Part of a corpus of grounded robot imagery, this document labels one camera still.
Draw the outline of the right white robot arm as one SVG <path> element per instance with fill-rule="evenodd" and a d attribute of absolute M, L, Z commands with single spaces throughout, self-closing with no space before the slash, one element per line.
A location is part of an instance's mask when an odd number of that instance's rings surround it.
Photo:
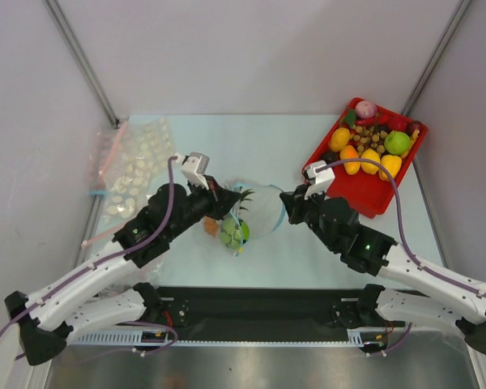
<path fill-rule="evenodd" d="M 392 237 L 361 224 L 345 199 L 305 197 L 305 188 L 301 185 L 279 196 L 290 224 L 306 224 L 353 271 L 420 292 L 404 297 L 381 286 L 366 286 L 365 299 L 357 305 L 363 323 L 376 325 L 386 319 L 450 331 L 486 355 L 486 282 L 419 259 Z"/>

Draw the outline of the toy pineapple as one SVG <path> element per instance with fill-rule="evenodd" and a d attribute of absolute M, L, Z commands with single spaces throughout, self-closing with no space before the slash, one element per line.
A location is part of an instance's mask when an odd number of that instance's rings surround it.
<path fill-rule="evenodd" d="M 243 184 L 234 184 L 230 187 L 231 190 L 238 192 L 241 197 L 237 203 L 232 207 L 229 215 L 235 220 L 236 225 L 240 230 L 243 230 L 243 220 L 240 214 L 243 211 L 248 211 L 248 208 L 244 205 L 245 202 L 252 202 L 251 196 L 255 193 L 255 190 L 244 186 Z M 203 231 L 211 237 L 216 237 L 217 233 L 221 229 L 221 221 L 212 219 L 210 217 L 205 217 L 203 219 Z"/>

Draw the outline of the clear blue-zipper bag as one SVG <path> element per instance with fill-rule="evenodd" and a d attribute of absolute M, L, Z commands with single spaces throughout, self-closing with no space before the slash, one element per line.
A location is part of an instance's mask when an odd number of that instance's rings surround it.
<path fill-rule="evenodd" d="M 249 226 L 249 240 L 239 250 L 233 250 L 221 243 L 219 233 L 217 233 L 216 237 L 211 237 L 205 233 L 203 231 L 203 220 L 202 231 L 210 237 L 211 240 L 218 242 L 225 252 L 237 257 L 242 255 L 244 249 L 248 245 L 273 233 L 285 220 L 286 209 L 279 198 L 282 189 L 278 186 L 272 184 L 260 184 L 255 181 L 242 179 L 225 181 L 221 186 L 230 189 L 234 184 L 243 184 L 244 186 L 255 190 L 255 193 L 251 196 L 253 201 L 244 203 L 248 208 L 248 211 L 243 211 L 240 214 L 241 219 Z M 224 219 L 220 220 L 221 223 L 228 218 L 232 217 L 227 214 Z"/>

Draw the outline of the green toy watermelon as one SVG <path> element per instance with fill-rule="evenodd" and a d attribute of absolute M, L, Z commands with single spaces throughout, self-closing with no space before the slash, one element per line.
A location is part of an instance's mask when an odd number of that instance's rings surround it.
<path fill-rule="evenodd" d="M 221 243 L 233 250 L 239 250 L 249 240 L 249 235 L 249 226 L 242 219 L 228 218 L 220 226 Z"/>

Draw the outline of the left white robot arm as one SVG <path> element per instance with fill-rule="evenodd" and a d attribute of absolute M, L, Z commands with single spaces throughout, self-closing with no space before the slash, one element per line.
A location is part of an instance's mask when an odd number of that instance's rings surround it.
<path fill-rule="evenodd" d="M 240 198 L 213 177 L 207 178 L 206 187 L 165 184 L 96 256 L 36 293 L 10 294 L 6 308 L 19 325 L 28 364 L 52 360 L 86 332 L 131 322 L 166 324 L 163 302 L 149 283 L 137 283 L 116 297 L 92 297 L 160 257 L 204 217 L 223 219 Z"/>

